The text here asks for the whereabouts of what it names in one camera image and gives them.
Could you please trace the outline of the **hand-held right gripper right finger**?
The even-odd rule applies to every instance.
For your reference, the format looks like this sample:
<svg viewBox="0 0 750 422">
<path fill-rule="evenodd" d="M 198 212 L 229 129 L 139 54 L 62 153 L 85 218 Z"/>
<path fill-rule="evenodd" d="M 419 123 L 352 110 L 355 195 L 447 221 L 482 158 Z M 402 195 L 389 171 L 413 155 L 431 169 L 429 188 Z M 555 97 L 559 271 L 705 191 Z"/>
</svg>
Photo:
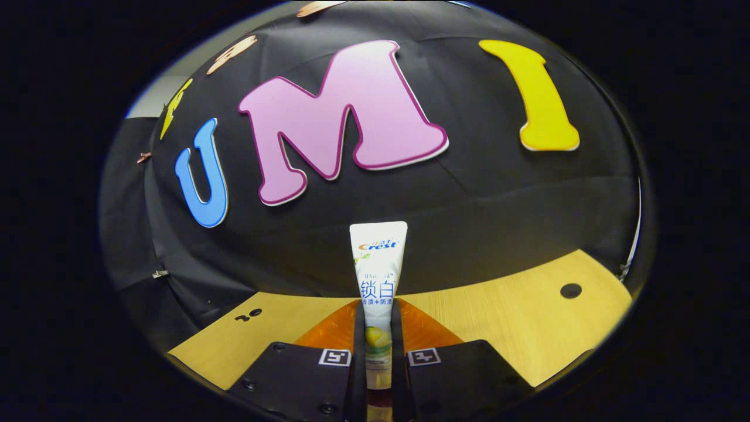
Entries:
<svg viewBox="0 0 750 422">
<path fill-rule="evenodd" d="M 533 393 L 490 342 L 464 342 L 404 299 L 391 317 L 394 420 L 499 421 Z"/>
</svg>

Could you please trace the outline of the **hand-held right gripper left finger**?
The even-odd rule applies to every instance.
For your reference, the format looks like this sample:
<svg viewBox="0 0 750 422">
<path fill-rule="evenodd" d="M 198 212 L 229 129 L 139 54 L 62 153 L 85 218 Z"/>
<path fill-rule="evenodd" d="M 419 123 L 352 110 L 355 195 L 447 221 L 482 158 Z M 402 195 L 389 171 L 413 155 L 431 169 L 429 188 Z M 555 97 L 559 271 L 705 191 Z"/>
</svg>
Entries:
<svg viewBox="0 0 750 422">
<path fill-rule="evenodd" d="M 273 341 L 229 389 L 255 421 L 365 421 L 364 310 L 352 300 L 295 342 Z"/>
</svg>

